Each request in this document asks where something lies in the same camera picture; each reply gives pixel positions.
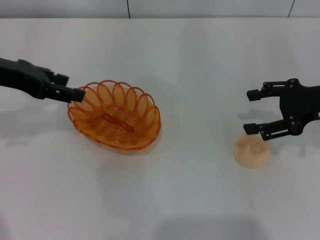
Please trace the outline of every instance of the orange wire basket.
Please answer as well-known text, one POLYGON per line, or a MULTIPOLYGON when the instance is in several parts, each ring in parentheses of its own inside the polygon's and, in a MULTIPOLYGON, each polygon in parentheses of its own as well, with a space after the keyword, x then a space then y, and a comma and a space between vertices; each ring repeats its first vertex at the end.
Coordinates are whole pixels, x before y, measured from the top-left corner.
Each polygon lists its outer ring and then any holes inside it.
POLYGON ((159 108, 139 87, 105 80, 79 89, 85 90, 85 96, 82 102, 68 104, 68 116, 88 138, 115 149, 137 151, 159 136, 159 108))

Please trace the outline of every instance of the beige round object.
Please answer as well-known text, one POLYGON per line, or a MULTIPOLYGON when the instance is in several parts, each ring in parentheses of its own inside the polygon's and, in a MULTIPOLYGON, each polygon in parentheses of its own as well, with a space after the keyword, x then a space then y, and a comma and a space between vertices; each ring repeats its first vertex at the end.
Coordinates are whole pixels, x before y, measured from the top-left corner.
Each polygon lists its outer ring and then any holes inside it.
POLYGON ((234 146, 235 160, 249 169, 263 167, 271 157, 271 148, 257 135, 243 134, 234 146))

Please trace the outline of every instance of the white wall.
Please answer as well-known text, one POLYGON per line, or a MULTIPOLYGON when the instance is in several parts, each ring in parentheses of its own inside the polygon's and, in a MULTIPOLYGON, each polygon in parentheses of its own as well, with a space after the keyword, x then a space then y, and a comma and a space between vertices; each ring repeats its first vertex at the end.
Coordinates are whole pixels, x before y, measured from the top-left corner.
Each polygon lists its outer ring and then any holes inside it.
POLYGON ((129 0, 132 18, 287 17, 293 0, 129 0))
POLYGON ((128 18, 127 0, 0 0, 0 18, 128 18))
POLYGON ((296 0, 290 17, 320 17, 320 0, 296 0))

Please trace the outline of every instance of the white table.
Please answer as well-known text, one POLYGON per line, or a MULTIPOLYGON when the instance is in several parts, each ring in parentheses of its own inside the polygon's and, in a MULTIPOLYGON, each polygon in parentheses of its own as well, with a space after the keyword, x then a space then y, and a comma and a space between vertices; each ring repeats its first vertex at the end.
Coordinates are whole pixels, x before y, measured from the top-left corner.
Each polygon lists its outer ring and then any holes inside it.
POLYGON ((0 57, 70 87, 128 82, 162 119, 150 150, 123 155, 78 133, 65 103, 0 88, 0 239, 318 239, 320 122, 270 141, 262 170, 233 145, 243 123, 281 118, 248 90, 320 85, 320 19, 1 19, 0 57))

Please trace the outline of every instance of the wire basket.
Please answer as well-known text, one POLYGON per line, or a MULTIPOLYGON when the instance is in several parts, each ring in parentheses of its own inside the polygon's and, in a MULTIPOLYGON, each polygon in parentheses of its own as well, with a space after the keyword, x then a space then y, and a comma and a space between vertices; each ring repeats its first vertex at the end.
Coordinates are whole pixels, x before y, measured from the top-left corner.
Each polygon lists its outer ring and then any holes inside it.
POLYGON ((154 99, 139 87, 105 80, 79 87, 82 102, 68 104, 74 127, 93 141, 123 151, 147 148, 159 136, 161 118, 154 99))

